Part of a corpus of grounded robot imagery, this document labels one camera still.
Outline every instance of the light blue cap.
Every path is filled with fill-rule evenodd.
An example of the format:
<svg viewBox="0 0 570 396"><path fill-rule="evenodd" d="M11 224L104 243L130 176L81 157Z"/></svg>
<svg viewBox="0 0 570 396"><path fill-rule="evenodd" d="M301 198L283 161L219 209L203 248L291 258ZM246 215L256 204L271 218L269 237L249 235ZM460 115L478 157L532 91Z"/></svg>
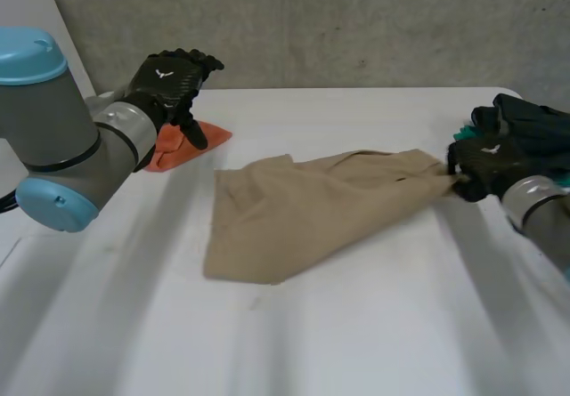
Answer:
<svg viewBox="0 0 570 396"><path fill-rule="evenodd" d="M22 210L50 229L75 233L97 218L99 209L85 196L55 182L26 178L16 189Z"/></svg>
<svg viewBox="0 0 570 396"><path fill-rule="evenodd" d="M56 78L68 62L39 28L0 27L0 85L32 85Z"/></svg>

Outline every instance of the white table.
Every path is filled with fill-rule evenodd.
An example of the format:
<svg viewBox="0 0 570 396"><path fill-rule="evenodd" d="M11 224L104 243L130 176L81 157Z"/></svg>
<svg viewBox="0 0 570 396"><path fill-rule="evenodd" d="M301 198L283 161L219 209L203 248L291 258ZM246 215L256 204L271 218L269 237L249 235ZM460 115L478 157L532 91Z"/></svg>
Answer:
<svg viewBox="0 0 570 396"><path fill-rule="evenodd" d="M88 230L0 215L0 258L13 251L0 268L0 394L567 394L570 289L492 199L444 199L279 286L201 274L215 168L357 149L444 158L501 92L202 92L198 118L233 138L171 173L133 175Z"/></svg>

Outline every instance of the orange cloth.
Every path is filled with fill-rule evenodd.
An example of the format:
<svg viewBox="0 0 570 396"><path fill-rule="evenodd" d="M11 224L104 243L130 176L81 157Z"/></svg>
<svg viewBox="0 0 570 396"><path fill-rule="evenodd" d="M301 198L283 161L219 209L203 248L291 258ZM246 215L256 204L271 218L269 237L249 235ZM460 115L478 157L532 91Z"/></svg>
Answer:
<svg viewBox="0 0 570 396"><path fill-rule="evenodd" d="M232 138L232 133L206 122L198 122L208 139L208 148L198 150L184 137L177 126L164 125L157 138L157 149L151 163L145 167L150 172L164 172L214 149Z"/></svg>

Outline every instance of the concrete wall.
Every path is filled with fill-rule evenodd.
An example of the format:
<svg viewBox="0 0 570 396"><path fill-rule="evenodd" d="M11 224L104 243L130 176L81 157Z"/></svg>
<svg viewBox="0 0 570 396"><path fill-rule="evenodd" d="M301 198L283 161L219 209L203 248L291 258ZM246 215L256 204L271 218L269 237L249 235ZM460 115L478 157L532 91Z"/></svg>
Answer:
<svg viewBox="0 0 570 396"><path fill-rule="evenodd" d="M212 88L498 85L570 110L570 0L56 0L95 88L197 47Z"/></svg>

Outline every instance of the khaki fabric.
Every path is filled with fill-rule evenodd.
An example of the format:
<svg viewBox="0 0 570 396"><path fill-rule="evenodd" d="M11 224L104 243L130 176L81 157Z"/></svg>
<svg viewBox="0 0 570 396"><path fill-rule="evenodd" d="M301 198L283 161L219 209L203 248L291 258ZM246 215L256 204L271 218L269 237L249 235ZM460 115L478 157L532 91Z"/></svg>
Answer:
<svg viewBox="0 0 570 396"><path fill-rule="evenodd" d="M218 171L204 275L280 283L428 206L451 184L445 166L420 150L305 163L280 156Z"/></svg>

